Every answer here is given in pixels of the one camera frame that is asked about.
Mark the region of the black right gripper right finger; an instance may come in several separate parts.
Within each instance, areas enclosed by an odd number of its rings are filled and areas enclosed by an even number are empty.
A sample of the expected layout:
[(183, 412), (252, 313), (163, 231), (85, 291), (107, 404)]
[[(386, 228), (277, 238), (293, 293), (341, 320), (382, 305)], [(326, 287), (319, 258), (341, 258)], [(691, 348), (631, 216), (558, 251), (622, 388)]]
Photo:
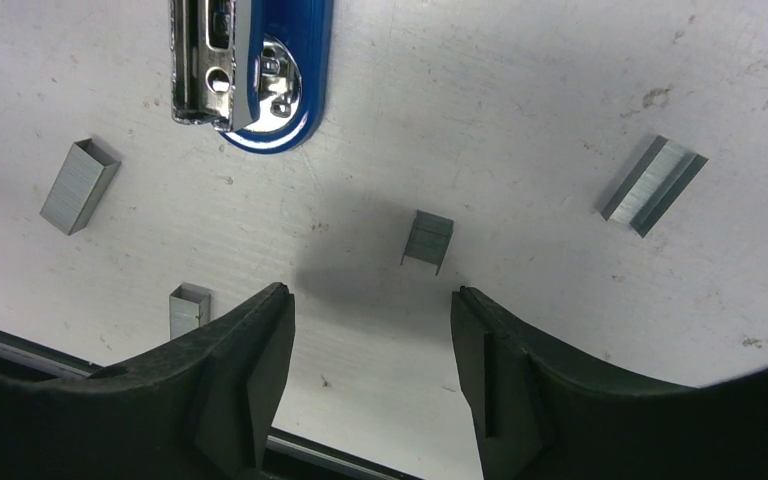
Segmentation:
[(473, 287), (451, 336), (487, 479), (768, 479), (768, 368), (702, 388), (587, 354)]

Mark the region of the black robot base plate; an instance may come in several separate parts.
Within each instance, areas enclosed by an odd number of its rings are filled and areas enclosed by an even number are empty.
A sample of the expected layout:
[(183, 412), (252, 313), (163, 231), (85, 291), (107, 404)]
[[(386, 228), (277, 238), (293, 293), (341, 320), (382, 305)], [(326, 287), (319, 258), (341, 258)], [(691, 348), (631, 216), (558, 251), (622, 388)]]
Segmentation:
[(278, 430), (265, 376), (291, 340), (288, 310), (227, 320), (97, 367), (0, 331), (0, 476), (396, 479), (399, 472)]

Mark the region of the blue stapler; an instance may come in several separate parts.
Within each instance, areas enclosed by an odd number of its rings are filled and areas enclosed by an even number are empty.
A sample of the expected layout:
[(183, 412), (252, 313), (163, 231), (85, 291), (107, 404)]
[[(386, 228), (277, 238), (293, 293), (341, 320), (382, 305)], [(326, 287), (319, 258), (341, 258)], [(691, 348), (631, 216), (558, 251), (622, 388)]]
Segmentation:
[(325, 112), (331, 1), (172, 0), (171, 116), (232, 145), (277, 154)]

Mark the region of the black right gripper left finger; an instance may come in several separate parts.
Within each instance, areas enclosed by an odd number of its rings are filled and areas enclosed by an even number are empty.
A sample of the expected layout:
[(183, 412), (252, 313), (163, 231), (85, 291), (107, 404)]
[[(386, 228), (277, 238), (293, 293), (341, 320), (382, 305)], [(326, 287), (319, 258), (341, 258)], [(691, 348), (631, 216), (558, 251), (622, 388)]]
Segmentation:
[(0, 479), (258, 479), (294, 336), (274, 283), (84, 378), (0, 358)]

